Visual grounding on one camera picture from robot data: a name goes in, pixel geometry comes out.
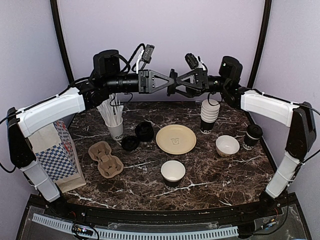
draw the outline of black and white cup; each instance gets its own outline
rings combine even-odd
[[[246,150],[252,150],[259,141],[259,139],[262,137],[262,135],[263,131],[259,125],[250,124],[246,128],[246,133],[242,144],[243,148]]]
[[[220,104],[213,99],[204,100],[201,105],[200,131],[203,134],[210,134],[219,115]]]
[[[163,181],[168,188],[176,188],[186,174],[185,166],[175,160],[165,162],[161,167]]]

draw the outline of stack of cups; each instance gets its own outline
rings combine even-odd
[[[218,118],[220,104],[213,99],[204,100],[201,106],[201,124],[200,130],[203,134],[211,133],[212,128],[215,125],[215,121]]]

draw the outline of logo on plate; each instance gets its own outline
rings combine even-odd
[[[172,144],[173,144],[173,145],[178,145],[178,144],[179,144],[179,139],[180,139],[180,138],[178,138],[178,137],[171,138]]]

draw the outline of plate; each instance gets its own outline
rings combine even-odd
[[[168,125],[156,134],[156,144],[168,154],[181,155],[190,152],[197,143],[195,133],[178,124]]]

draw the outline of blue and white checkered pattern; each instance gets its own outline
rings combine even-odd
[[[53,125],[61,142],[58,146],[54,145],[45,151],[36,152],[35,155],[49,177],[57,181],[77,174],[78,170],[72,140],[64,121],[58,120]]]

